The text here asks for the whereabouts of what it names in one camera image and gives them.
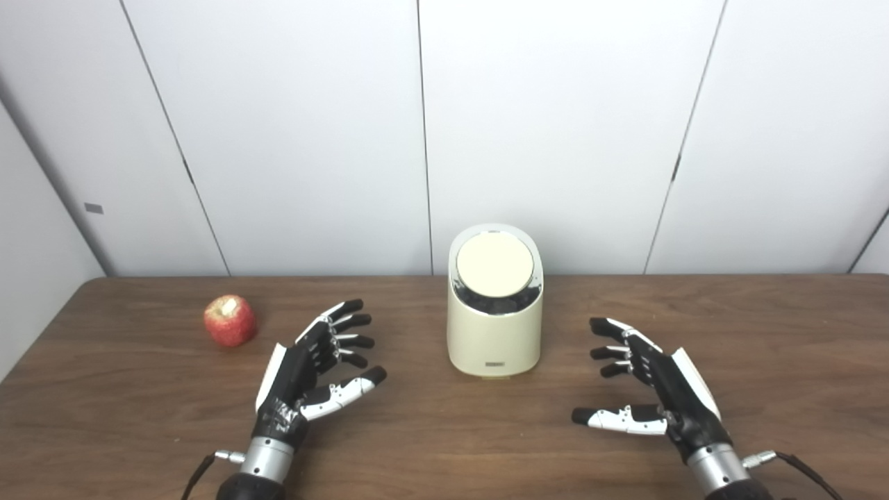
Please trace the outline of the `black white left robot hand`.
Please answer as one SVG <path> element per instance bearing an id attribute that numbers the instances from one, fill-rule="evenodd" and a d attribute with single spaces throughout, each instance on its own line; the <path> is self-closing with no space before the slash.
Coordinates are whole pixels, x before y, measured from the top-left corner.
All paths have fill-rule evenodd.
<path id="1" fill-rule="evenodd" d="M 386 370 L 369 368 L 366 358 L 355 352 L 374 348 L 374 339 L 349 332 L 372 322 L 363 309 L 361 299 L 338 303 L 317 316 L 292 344 L 275 345 L 255 401 L 252 438 L 298 449 L 312 421 L 342 410 L 382 384 Z M 320 382 L 342 363 L 364 372 L 339 383 Z"/>

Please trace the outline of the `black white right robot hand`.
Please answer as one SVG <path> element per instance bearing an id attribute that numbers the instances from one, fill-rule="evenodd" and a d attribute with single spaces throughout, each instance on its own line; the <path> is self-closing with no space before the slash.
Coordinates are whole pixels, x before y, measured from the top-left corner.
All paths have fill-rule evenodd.
<path id="1" fill-rule="evenodd" d="M 593 360 L 610 360 L 601 367 L 601 376 L 635 377 L 654 390 L 658 402 L 575 408 L 575 424 L 616 433 L 664 435 L 683 462 L 705 447 L 733 445 L 720 409 L 685 349 L 667 354 L 644 333 L 612 317 L 591 317 L 590 329 L 594 335 L 615 342 L 591 349 Z"/>

